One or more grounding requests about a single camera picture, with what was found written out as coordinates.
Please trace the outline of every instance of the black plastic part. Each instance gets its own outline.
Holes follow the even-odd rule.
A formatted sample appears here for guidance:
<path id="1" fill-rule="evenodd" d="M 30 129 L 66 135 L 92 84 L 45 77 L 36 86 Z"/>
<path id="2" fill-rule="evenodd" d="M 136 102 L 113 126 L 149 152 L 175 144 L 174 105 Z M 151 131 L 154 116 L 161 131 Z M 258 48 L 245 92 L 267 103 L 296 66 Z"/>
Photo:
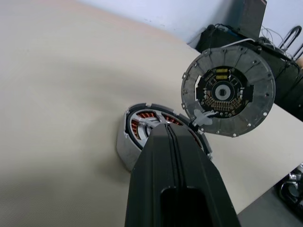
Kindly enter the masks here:
<path id="1" fill-rule="evenodd" d="M 294 182 L 289 181 L 289 175 L 287 175 L 275 185 L 275 189 L 282 201 L 303 220 L 303 178 L 297 180 L 296 183 L 298 188 L 294 186 Z"/>
<path id="2" fill-rule="evenodd" d="M 125 227 L 239 227 L 219 171 L 183 127 L 160 124 L 136 162 Z"/>

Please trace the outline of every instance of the wire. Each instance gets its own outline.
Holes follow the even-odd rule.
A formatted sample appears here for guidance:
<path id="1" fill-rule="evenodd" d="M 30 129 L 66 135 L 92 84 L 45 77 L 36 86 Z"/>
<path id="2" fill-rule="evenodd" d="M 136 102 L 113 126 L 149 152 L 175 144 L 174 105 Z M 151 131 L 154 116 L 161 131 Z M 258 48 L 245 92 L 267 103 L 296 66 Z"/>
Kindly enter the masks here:
<path id="1" fill-rule="evenodd" d="M 270 29 L 270 28 L 266 28 L 266 29 L 267 29 L 268 31 L 271 31 L 271 32 L 277 34 L 278 36 L 280 36 L 280 38 L 281 38 L 281 40 L 282 40 L 282 42 L 283 42 L 283 47 L 284 47 L 284 49 L 286 49 L 285 43 L 284 43 L 284 39 L 282 38 L 282 36 L 281 36 L 278 32 L 275 32 L 274 30 L 272 30 L 272 29 Z"/>
<path id="2" fill-rule="evenodd" d="M 231 43 L 231 44 L 227 44 L 227 45 L 225 45 L 225 46 L 221 46 L 221 48 L 225 48 L 225 47 L 232 46 L 232 45 L 234 45 L 234 44 L 239 44 L 239 43 L 242 43 L 242 42 L 245 42 L 245 41 L 249 41 L 249 40 L 254 41 L 254 42 L 256 41 L 256 40 L 254 40 L 254 39 L 247 38 L 247 39 L 242 39 L 242 40 L 233 42 L 233 43 Z"/>
<path id="3" fill-rule="evenodd" d="M 272 41 L 270 41 L 269 39 L 268 39 L 268 41 L 270 42 L 270 44 L 273 46 L 273 48 L 274 48 L 274 50 L 275 50 L 276 47 L 275 47 L 275 44 L 274 44 L 274 38 L 273 38 L 272 34 L 271 34 L 267 29 L 263 28 L 263 29 L 261 30 L 261 33 L 262 33 L 262 35 L 263 35 L 265 38 L 267 38 L 267 34 L 264 35 L 264 33 L 263 33 L 264 30 L 266 30 L 267 34 L 270 34 L 270 37 L 271 37 L 271 40 L 272 40 Z"/>

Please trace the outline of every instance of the white wire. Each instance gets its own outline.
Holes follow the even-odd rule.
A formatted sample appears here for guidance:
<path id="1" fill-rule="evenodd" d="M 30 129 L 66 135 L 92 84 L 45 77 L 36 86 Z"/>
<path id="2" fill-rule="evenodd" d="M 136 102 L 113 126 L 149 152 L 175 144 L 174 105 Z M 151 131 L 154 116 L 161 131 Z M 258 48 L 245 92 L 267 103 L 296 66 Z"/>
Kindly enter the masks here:
<path id="1" fill-rule="evenodd" d="M 264 35 L 264 33 L 263 33 L 264 30 L 266 30 L 267 34 L 270 34 L 271 41 L 270 41 L 270 40 L 268 40 L 268 41 L 269 41 L 270 44 L 274 47 L 274 50 L 275 50 L 276 47 L 275 47 L 275 44 L 274 44 L 274 38 L 273 38 L 273 36 L 271 35 L 271 33 L 270 33 L 267 29 L 263 28 L 263 29 L 261 30 L 261 33 L 262 33 L 262 35 L 263 35 L 265 38 L 267 38 L 267 34 Z"/>
<path id="2" fill-rule="evenodd" d="M 261 30 L 262 35 L 263 35 L 265 38 L 267 38 L 267 36 L 264 35 L 264 33 L 263 33 L 263 30 L 266 30 L 267 33 L 270 34 L 271 39 L 272 39 L 272 41 L 268 40 L 268 41 L 270 42 L 270 44 L 264 44 L 264 45 L 272 45 L 274 49 L 281 50 L 281 51 L 284 53 L 284 55 L 285 55 L 286 57 L 289 58 L 289 56 L 290 56 L 290 57 L 293 59 L 294 57 L 293 57 L 291 54 L 286 53 L 286 47 L 285 47 L 284 39 L 282 38 L 282 36 L 281 36 L 278 32 L 276 32 L 276 31 L 274 31 L 274 30 L 272 30 L 272 29 L 270 29 L 270 28 L 266 28 L 266 27 L 264 27 L 264 26 L 262 26 L 262 27 L 263 27 L 263 29 Z M 277 34 L 277 35 L 281 38 L 282 43 L 283 43 L 284 50 L 282 50 L 282 49 L 280 49 L 280 48 L 278 48 L 278 47 L 275 46 L 274 40 L 273 40 L 273 36 L 272 36 L 271 32 Z"/>
<path id="3" fill-rule="evenodd" d="M 225 48 L 225 47 L 228 47 L 228 46 L 232 46 L 232 45 L 234 45 L 234 44 L 239 44 L 239 43 L 242 43 L 242 42 L 245 42 L 245 41 L 248 41 L 248 40 L 251 40 L 251 41 L 254 41 L 254 42 L 256 41 L 256 40 L 254 40 L 254 39 L 247 38 L 247 39 L 242 39 L 242 40 L 236 41 L 236 42 L 231 43 L 231 44 L 227 44 L 227 45 L 225 45 L 225 46 L 221 46 L 221 48 Z"/>
<path id="4" fill-rule="evenodd" d="M 286 48 L 285 48 L 284 39 L 282 38 L 282 36 L 281 36 L 278 32 L 276 32 L 276 31 L 274 31 L 274 30 L 272 30 L 272 29 L 270 29 L 270 28 L 264 27 L 263 25 L 262 25 L 262 28 L 263 28 L 264 30 L 266 30 L 266 31 L 270 34 L 273 43 L 274 43 L 274 40 L 273 40 L 273 36 L 271 35 L 271 32 L 277 34 L 277 35 L 281 38 L 281 40 L 282 40 L 284 49 L 286 49 Z"/>
<path id="5" fill-rule="evenodd" d="M 280 38 L 281 38 L 281 40 L 282 40 L 282 42 L 283 42 L 283 47 L 284 47 L 284 49 L 286 49 L 285 43 L 284 43 L 284 39 L 282 38 L 282 36 L 281 36 L 278 32 L 275 32 L 274 30 L 272 30 L 272 29 L 270 29 L 270 28 L 267 28 L 267 30 L 269 30 L 269 31 L 271 31 L 271 32 L 273 32 L 273 33 L 275 33 L 275 34 L 277 34 L 278 36 L 280 36 Z"/>

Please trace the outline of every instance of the circuit board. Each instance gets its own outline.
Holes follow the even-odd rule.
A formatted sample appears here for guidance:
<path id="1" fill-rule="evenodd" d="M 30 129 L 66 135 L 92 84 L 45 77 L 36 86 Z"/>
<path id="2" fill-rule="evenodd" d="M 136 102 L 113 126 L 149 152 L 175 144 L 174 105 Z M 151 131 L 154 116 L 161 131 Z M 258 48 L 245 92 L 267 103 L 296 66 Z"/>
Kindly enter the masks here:
<path id="1" fill-rule="evenodd" d="M 220 66 L 198 78 L 196 98 L 205 111 L 213 110 L 215 117 L 229 118 L 252 102 L 253 86 L 239 70 Z"/>

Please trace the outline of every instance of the beige table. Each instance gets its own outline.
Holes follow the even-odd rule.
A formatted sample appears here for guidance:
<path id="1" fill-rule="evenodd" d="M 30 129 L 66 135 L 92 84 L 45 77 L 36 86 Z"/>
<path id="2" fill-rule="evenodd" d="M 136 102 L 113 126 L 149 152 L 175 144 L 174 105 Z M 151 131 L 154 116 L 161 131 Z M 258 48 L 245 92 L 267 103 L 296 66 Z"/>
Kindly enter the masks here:
<path id="1" fill-rule="evenodd" d="M 182 111 L 198 52 L 73 1 L 3 2 L 0 28 L 0 226 L 123 226 L 118 122 L 139 102 Z M 207 135 L 237 212 L 303 161 L 302 134 L 275 105 L 246 135 Z"/>

